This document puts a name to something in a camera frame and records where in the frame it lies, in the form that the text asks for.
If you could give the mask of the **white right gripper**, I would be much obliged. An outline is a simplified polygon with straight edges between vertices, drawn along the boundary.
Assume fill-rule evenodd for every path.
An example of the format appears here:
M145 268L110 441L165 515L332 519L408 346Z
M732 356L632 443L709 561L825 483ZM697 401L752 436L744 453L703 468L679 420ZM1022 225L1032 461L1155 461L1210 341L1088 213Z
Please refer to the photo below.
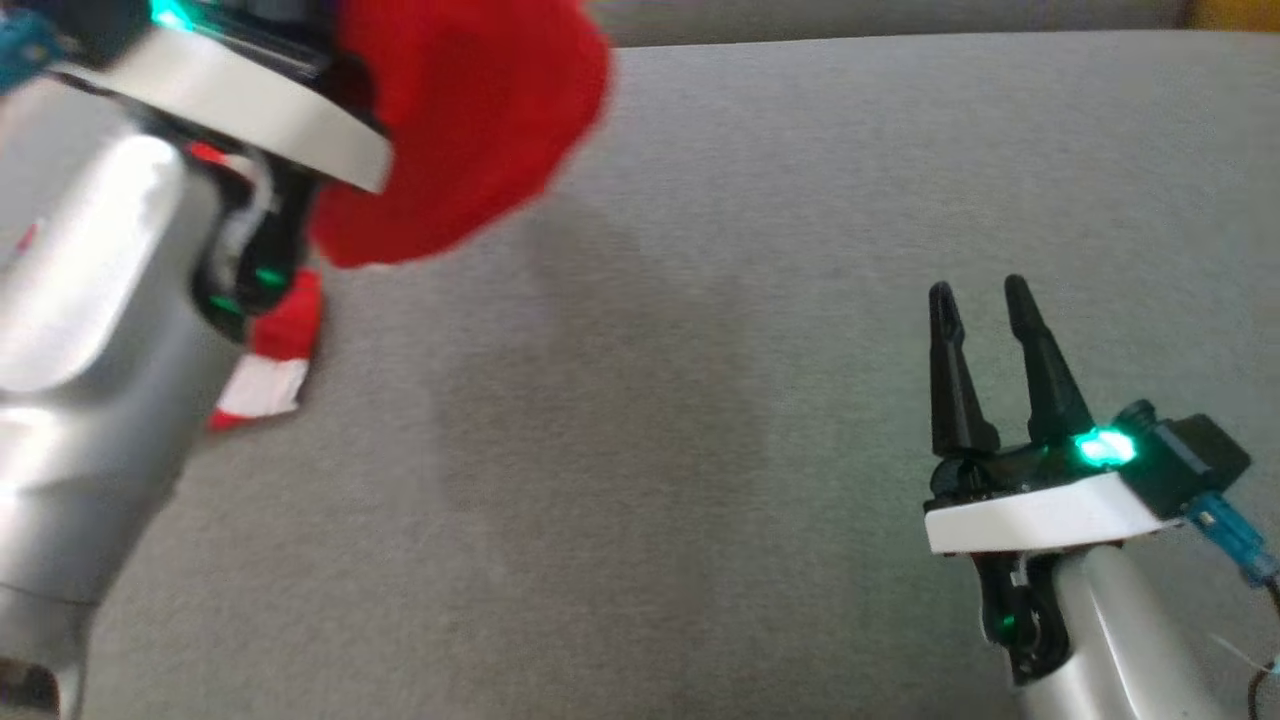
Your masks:
M1027 279L1004 282L1010 328L1021 346L1037 445L1001 448L964 354L965 325L951 286L932 284L931 433L940 462L924 503L932 553L1025 553L1106 544L1176 525L1125 482L1137 443L1092 432L1094 418Z

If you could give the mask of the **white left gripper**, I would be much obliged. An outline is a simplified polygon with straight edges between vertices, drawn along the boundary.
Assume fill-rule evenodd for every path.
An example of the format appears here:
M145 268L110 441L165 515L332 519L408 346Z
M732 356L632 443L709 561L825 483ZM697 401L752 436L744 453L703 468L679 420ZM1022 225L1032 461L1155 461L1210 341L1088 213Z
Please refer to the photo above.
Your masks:
M86 50L54 70L351 187L379 193L389 138L337 97L340 56L324 14L303 3L151 1L148 27L109 56Z

